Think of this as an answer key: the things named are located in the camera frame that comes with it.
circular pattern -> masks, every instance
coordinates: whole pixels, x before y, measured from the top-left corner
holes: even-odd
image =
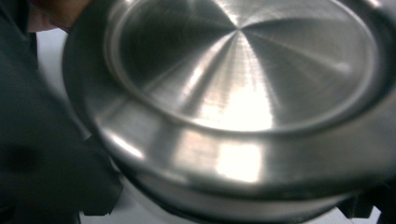
[[[237,132],[335,123],[375,95],[378,49],[329,0],[148,0],[120,10],[113,75],[175,119]]]

white surface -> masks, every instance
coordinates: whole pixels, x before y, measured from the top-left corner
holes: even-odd
[[[52,30],[38,34],[38,58],[40,70],[43,72],[49,87],[53,92],[66,101],[67,97],[62,80],[62,51],[66,33],[61,30]],[[123,193],[124,200],[129,202],[129,206],[116,209],[111,216],[105,217],[84,217],[81,216],[82,224],[176,224],[181,221],[174,218],[164,221],[163,214],[153,215],[142,204],[134,200],[134,196],[127,192]],[[319,217],[306,224],[375,224],[379,217],[379,211],[374,210],[370,219],[346,219],[338,209],[332,210],[325,216]]]

stainless steel pot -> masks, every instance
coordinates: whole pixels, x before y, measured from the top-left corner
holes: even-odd
[[[395,6],[96,0],[68,37],[64,82],[166,209],[300,221],[396,175]]]

metal cookware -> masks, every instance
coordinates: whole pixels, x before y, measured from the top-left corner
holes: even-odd
[[[301,221],[396,175],[395,8],[96,0],[68,37],[64,83],[115,163],[169,211]]]

hand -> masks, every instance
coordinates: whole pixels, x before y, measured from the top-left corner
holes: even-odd
[[[61,28],[66,32],[91,0],[30,0],[29,32]]]

